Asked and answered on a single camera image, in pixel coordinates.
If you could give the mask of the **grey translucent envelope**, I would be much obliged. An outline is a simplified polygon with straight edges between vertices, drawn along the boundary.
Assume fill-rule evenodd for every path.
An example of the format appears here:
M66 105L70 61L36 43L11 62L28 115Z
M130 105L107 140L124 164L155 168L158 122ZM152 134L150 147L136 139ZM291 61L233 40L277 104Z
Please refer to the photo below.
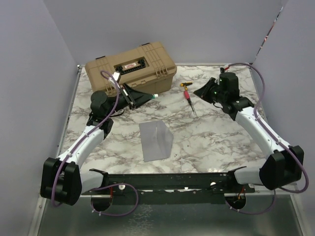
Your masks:
M162 120L139 124L144 162L167 159L174 136Z

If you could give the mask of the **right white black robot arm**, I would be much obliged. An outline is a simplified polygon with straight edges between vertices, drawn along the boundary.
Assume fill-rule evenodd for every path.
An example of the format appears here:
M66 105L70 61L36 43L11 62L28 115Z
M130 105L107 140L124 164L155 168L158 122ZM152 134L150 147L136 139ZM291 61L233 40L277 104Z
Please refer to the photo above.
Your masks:
M254 113L254 104L240 95L235 73L223 72L218 79L210 78L194 94L210 104L219 103L222 111L247 131L266 158L261 167L234 170L234 176L226 180L229 191L238 192L244 184L258 184L274 190L301 179L304 151L282 139Z

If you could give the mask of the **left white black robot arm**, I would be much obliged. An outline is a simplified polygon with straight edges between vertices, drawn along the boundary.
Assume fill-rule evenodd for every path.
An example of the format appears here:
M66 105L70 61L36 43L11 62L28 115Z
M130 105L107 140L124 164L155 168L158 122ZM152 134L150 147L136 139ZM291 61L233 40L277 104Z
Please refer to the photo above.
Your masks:
M104 172L92 169L82 174L82 165L109 135L113 126L113 113L126 107L137 109L158 97L157 94L136 91L127 84L118 89L115 97L107 96L104 91L95 91L91 95L91 112L81 136L57 158L47 158L44 162L40 195L51 200L53 206L72 206L87 191L103 194L108 190L109 182Z

